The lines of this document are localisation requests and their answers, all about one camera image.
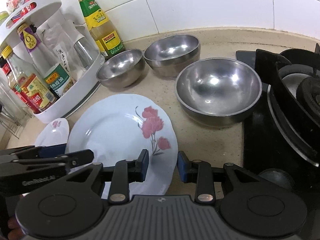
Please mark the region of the small white floral saucer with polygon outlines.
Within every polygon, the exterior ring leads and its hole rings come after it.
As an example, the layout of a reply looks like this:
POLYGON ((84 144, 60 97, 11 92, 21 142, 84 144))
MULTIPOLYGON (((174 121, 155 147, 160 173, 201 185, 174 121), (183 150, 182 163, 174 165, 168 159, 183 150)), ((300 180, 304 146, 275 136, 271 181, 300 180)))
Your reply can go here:
POLYGON ((57 118, 50 122, 35 140, 35 146, 53 146, 66 144, 70 127, 67 119, 57 118))

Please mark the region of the large white floral plate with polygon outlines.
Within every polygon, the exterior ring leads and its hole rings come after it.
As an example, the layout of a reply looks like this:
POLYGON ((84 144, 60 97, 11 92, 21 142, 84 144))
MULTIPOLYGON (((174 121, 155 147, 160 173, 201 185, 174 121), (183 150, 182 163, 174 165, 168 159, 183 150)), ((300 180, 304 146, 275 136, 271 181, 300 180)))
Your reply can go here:
POLYGON ((178 143, 161 107, 142 95, 117 94, 93 104, 73 126, 66 151, 86 149, 105 167, 137 159, 141 150, 148 150, 146 179, 131 183, 130 194, 164 195, 172 181, 178 143))

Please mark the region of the large steel bowl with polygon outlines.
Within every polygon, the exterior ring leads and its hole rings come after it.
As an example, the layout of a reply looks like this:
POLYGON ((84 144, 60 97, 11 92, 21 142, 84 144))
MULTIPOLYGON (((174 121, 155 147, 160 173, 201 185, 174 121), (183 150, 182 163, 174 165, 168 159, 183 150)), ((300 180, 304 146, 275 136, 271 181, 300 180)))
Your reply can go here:
POLYGON ((175 94, 194 121, 211 127, 243 122, 260 99, 263 86, 249 65, 234 59, 196 61, 180 72, 175 94))

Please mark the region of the small steel bowl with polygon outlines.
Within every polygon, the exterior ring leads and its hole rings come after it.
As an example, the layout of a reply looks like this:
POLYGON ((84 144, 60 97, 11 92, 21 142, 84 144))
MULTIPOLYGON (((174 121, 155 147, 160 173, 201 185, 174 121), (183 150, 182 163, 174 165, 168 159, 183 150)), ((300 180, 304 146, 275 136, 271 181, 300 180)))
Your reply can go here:
POLYGON ((98 69, 96 78, 104 87, 122 89, 136 82, 144 69, 143 52, 139 49, 130 49, 105 61, 98 69))

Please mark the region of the medium steel bowl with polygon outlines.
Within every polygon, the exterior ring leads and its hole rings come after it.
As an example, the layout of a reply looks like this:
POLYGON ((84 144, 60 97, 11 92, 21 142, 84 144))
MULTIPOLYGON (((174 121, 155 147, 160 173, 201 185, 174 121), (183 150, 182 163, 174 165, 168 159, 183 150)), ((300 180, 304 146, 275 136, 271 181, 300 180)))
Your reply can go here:
POLYGON ((177 77, 188 65, 200 59, 201 44, 193 35, 171 35, 153 42, 143 56, 151 69, 162 77, 177 77))

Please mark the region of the metal lid rack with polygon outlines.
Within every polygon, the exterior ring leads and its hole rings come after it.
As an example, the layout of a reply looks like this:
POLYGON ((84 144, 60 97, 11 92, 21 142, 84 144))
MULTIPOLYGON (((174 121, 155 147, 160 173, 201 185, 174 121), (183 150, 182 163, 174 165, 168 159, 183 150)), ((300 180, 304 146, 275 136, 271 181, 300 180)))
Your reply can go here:
POLYGON ((15 100, 15 96, 14 92, 1 81, 1 125, 19 139, 31 118, 31 113, 15 100))

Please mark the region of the yellow cap vinegar bottle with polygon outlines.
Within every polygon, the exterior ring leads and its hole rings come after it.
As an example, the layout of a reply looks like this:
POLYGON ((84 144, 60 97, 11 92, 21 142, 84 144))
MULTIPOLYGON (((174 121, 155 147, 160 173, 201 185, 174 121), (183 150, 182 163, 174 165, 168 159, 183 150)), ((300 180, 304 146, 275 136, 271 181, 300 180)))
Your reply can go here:
POLYGON ((34 65, 17 56, 11 46, 6 46, 2 50, 1 56, 11 67, 21 90, 40 110, 40 113, 57 101, 57 96, 49 89, 34 65))

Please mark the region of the purple label seafood soy bottle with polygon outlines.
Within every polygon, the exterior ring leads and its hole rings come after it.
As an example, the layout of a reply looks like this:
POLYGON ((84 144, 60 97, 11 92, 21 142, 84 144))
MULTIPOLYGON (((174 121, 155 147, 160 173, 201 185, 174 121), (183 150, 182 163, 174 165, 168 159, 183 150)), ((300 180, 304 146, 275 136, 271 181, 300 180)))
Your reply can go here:
POLYGON ((17 33, 45 82, 62 97, 72 87, 73 80, 61 60, 42 43, 26 23, 19 26, 17 33))

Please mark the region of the red label soy sauce bottle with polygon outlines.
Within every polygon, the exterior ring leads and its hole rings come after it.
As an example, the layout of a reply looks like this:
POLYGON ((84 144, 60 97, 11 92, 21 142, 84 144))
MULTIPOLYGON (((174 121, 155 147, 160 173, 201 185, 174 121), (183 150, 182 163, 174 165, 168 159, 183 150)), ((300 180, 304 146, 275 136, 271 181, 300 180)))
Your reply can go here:
POLYGON ((8 62, 1 56, 1 69, 7 78, 9 88, 25 103, 34 114, 39 114, 40 110, 34 103, 24 94, 20 85, 16 82, 11 67, 8 62))

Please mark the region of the black gas stove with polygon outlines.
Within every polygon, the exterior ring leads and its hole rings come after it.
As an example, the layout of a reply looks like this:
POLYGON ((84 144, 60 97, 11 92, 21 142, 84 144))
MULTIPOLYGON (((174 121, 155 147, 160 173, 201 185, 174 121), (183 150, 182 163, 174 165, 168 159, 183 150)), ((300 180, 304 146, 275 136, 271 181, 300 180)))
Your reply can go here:
POLYGON ((244 123, 244 167, 319 208, 319 49, 239 50, 263 92, 244 123))

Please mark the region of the clear plastic bag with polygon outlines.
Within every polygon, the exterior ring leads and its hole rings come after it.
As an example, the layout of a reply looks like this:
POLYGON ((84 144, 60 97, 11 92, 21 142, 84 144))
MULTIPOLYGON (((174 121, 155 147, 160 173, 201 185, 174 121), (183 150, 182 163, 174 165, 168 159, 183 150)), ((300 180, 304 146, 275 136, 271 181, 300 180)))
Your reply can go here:
POLYGON ((84 27, 76 28, 57 11, 43 25, 37 34, 46 47, 62 62, 74 82, 79 81, 96 59, 104 58, 95 45, 83 34, 84 27))

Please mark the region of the green yellow label oil bottle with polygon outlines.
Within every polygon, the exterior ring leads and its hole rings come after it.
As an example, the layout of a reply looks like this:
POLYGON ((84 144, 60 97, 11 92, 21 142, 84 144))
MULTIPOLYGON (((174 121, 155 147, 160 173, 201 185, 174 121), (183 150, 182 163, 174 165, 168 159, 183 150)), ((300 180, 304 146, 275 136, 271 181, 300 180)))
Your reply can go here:
POLYGON ((103 9, 95 0, 78 0, 87 29, 106 59, 123 51, 125 47, 103 9))

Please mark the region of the white rotating condiment rack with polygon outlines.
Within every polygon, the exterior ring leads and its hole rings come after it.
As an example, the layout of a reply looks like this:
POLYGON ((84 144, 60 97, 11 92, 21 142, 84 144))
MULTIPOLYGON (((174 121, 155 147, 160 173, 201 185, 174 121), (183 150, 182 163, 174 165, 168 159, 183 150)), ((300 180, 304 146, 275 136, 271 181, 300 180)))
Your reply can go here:
POLYGON ((44 124, 61 118, 78 109, 81 101, 86 101, 98 84, 95 74, 103 63, 103 56, 98 54, 79 81, 73 82, 57 56, 40 56, 41 42, 32 32, 18 32, 20 26, 26 24, 43 24, 61 7, 61 0, 30 0, 26 5, 35 3, 30 14, 24 15, 12 26, 8 26, 7 18, 1 25, 1 43, 11 47, 21 42, 28 42, 26 50, 36 57, 33 67, 37 70, 30 75, 19 75, 18 83, 24 95, 35 103, 39 110, 35 116, 44 124))

